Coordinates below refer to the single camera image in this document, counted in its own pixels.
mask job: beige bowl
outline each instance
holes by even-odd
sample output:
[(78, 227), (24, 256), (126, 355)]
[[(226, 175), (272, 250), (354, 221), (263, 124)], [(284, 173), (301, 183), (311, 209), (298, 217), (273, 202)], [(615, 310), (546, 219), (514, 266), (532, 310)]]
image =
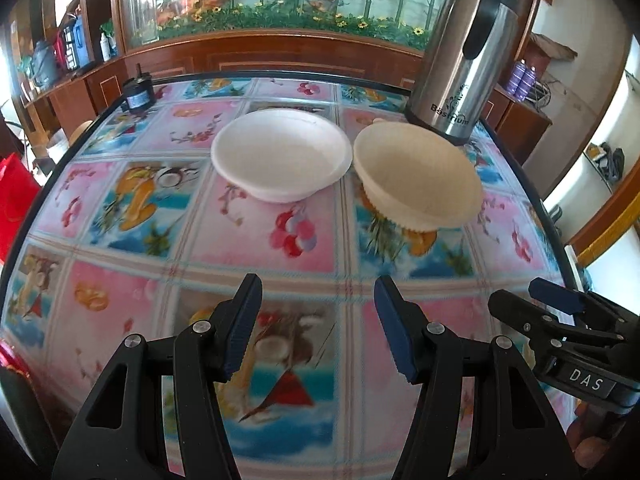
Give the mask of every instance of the beige bowl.
[(482, 183), (462, 150), (413, 124), (364, 128), (353, 165), (373, 206), (412, 231), (460, 227), (482, 207)]

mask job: gray kettle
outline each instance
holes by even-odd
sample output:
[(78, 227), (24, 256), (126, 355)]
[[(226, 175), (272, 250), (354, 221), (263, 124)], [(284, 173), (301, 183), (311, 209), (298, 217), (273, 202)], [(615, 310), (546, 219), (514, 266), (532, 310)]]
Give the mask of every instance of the gray kettle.
[(36, 43), (31, 57), (33, 81), (41, 90), (50, 89), (60, 79), (60, 67), (53, 47), (45, 40)]
[(518, 0), (444, 0), (405, 108), (410, 123), (465, 144), (509, 55)]

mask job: yellow wooden trim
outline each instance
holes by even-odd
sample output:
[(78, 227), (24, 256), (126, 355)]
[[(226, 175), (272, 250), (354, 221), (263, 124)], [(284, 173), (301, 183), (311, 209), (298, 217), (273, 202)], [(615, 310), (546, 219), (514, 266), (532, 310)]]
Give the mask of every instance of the yellow wooden trim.
[(583, 252), (578, 254), (578, 263), (587, 267), (601, 257), (640, 218), (640, 193), (626, 206), (613, 223)]

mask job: black table trim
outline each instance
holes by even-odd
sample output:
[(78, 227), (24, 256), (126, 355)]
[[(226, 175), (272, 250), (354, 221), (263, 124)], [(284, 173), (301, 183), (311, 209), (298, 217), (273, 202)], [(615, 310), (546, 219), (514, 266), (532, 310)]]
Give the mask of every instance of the black table trim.
[[(391, 92), (393, 94), (400, 94), (408, 96), (411, 92), (405, 88), (400, 88), (392, 85), (387, 85), (383, 83), (375, 83), (371, 81), (367, 81), (366, 79), (359, 79), (348, 76), (340, 76), (340, 75), (328, 75), (314, 72), (296, 72), (296, 71), (278, 71), (278, 70), (246, 70), (246, 71), (234, 71), (234, 72), (205, 72), (205, 73), (197, 73), (197, 74), (188, 74), (188, 75), (179, 75), (167, 78), (161, 78), (154, 80), (154, 85), (168, 84), (168, 83), (177, 83), (182, 81), (192, 81), (194, 79), (209, 79), (209, 78), (257, 78), (257, 77), (273, 77), (273, 78), (282, 78), (282, 79), (311, 79), (315, 81), (323, 81), (329, 83), (338, 83), (338, 84), (347, 84), (354, 86), (364, 86), (366, 88), (372, 88), (374, 90), (380, 90), (383, 92)], [(94, 131), (104, 122), (104, 120), (111, 114), (113, 111), (118, 108), (122, 102), (124, 101), (124, 97), (117, 98), (111, 106), (109, 106), (105, 111), (103, 111), (95, 121), (87, 128), (87, 130), (73, 143), (73, 145), (67, 150), (65, 155), (60, 159), (60, 162), (56, 164), (51, 176), (47, 180), (47, 183), (42, 187), (42, 189), (36, 195), (36, 198), (33, 200), (27, 215), (18, 230), (17, 235), (12, 243), (12, 246), (8, 252), (8, 256), (6, 261), (4, 262), (4, 267), (2, 268), (2, 275), (0, 276), (0, 298), (2, 299), (2, 303), (0, 303), (0, 317), (2, 316), (2, 311), (4, 310), (4, 302), (6, 299), (6, 292), (9, 285), (9, 279), (14, 271), (14, 267), (16, 261), (18, 259), (18, 255), (20, 254), (20, 250), (22, 249), (22, 245), (24, 243), (27, 234), (29, 233), (29, 229), (31, 229), (31, 225), (35, 220), (40, 208), (44, 204), (46, 197), (49, 195), (51, 189), (56, 185), (56, 182), (60, 178), (60, 175), (65, 170), (66, 165), (76, 156), (76, 154), (80, 151), (80, 149), (84, 146), (85, 142), (91, 137)], [(575, 283), (574, 274), (572, 272), (571, 264), (569, 262), (569, 257), (564, 252), (564, 248), (562, 247), (562, 242), (558, 237), (558, 233), (554, 227), (549, 214), (546, 212), (545, 207), (542, 204), (542, 200), (538, 195), (538, 192), (533, 187), (527, 175), (524, 173), (520, 164), (516, 162), (513, 158), (513, 155), (507, 150), (500, 140), (500, 138), (496, 135), (494, 130), (484, 121), (481, 120), (482, 125), (485, 127), (489, 136), (494, 141), (495, 145), (498, 147), (502, 156), (504, 156), (508, 165), (511, 167), (511, 170), (520, 181), (524, 192), (527, 195), (527, 198), (531, 202), (534, 211), (540, 218), (540, 222), (542, 224), (542, 228), (545, 231), (545, 235), (551, 244), (551, 248), (554, 252), (556, 260), (558, 261), (558, 266), (560, 269), (560, 273), (562, 274), (562, 278), (564, 279), (564, 284), (567, 288), (577, 289), (577, 285)]]

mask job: purple bottle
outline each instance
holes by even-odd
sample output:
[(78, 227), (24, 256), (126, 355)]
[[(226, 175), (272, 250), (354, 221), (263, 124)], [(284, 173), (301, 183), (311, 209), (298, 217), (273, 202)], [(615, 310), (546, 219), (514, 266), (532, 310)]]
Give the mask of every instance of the purple bottle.
[(513, 97), (517, 102), (521, 103), (529, 94), (529, 90), (536, 82), (536, 68), (532, 66), (531, 68), (527, 68), (527, 71), (522, 76), (522, 81), (518, 85), (518, 89)]
[(522, 76), (527, 71), (527, 65), (524, 63), (524, 59), (521, 59), (513, 66), (513, 71), (511, 72), (511, 77), (509, 78), (509, 82), (505, 90), (507, 94), (514, 95), (516, 90), (518, 89), (518, 85), (520, 81), (522, 81)]

